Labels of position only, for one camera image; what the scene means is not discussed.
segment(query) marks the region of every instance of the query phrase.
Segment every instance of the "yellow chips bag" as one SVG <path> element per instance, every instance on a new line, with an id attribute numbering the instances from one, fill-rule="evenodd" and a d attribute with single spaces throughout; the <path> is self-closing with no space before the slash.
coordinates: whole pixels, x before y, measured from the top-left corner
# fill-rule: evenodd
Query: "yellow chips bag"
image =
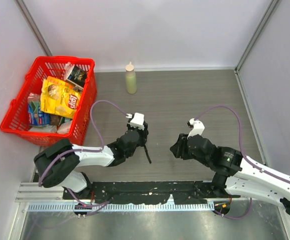
<path id="1" fill-rule="evenodd" d="M 72 88 L 72 85 L 54 77 L 44 79 L 40 95 L 41 111 L 72 119 L 81 97 Z"/>

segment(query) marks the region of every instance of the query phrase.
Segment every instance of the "red plastic shopping basket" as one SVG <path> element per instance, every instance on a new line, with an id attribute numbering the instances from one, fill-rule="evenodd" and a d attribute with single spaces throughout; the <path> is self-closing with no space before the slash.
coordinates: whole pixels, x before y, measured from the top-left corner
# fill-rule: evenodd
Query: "red plastic shopping basket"
<path id="1" fill-rule="evenodd" d="M 65 72 L 65 64 L 68 62 L 88 72 L 84 90 L 69 133 L 58 134 L 27 131 L 30 129 L 27 114 L 27 97 L 29 93 L 40 94 L 42 81 L 48 76 L 62 79 Z M 89 58 L 71 56 L 40 56 L 36 58 L 25 76 L 24 84 L 17 97 L 10 102 L 9 109 L 0 124 L 0 130 L 5 133 L 16 134 L 40 146 L 50 146 L 63 138 L 68 138 L 72 144 L 82 145 L 89 123 L 89 110 L 97 96 L 94 66 L 94 60 Z"/>

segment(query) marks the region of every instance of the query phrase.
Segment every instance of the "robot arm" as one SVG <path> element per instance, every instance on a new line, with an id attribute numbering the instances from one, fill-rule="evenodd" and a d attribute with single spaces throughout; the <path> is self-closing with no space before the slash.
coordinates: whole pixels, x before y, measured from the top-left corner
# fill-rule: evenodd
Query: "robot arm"
<path id="1" fill-rule="evenodd" d="M 189 134 L 180 134 L 170 150 L 176 158 L 195 159 L 216 172 L 214 193 L 221 198 L 239 195 L 256 198 L 285 208 L 290 215 L 290 176 L 256 162 L 231 147 L 215 146 L 201 136 L 199 120 L 188 122 Z"/>
<path id="2" fill-rule="evenodd" d="M 125 134 L 106 145 L 102 151 L 97 152 L 99 147 L 78 146 L 71 144 L 68 139 L 62 139 L 40 152 L 34 158 L 34 162 L 39 175 L 42 176 L 57 155 L 69 151 L 48 171 L 42 181 L 43 187 L 62 186 L 71 189 L 79 198 L 87 196 L 90 193 L 91 183 L 83 172 L 76 172 L 75 168 L 92 165 L 114 167 L 133 156 L 137 147 L 145 146 L 148 125 L 144 120 L 144 115 L 140 113 L 128 114 L 127 118 Z"/>

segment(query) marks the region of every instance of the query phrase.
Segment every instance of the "black strap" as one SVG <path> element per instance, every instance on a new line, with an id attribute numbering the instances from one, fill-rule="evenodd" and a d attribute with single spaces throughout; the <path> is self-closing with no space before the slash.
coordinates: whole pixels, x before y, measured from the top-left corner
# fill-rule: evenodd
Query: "black strap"
<path id="1" fill-rule="evenodd" d="M 150 160 L 150 157 L 149 157 L 149 154 L 148 154 L 148 150 L 147 150 L 146 145 L 144 145 L 144 149 L 145 149 L 145 153 L 146 153 L 146 156 L 147 156 L 148 162 L 149 162 L 149 164 L 151 164 L 151 160 Z"/>

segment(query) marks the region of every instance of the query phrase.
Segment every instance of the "white bottle cap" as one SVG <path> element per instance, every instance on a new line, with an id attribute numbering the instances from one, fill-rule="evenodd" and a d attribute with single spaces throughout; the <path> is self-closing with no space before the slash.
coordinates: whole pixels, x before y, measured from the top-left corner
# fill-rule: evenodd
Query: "white bottle cap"
<path id="1" fill-rule="evenodd" d="M 134 65 L 131 62 L 125 67 L 126 71 L 131 72 L 134 71 Z"/>

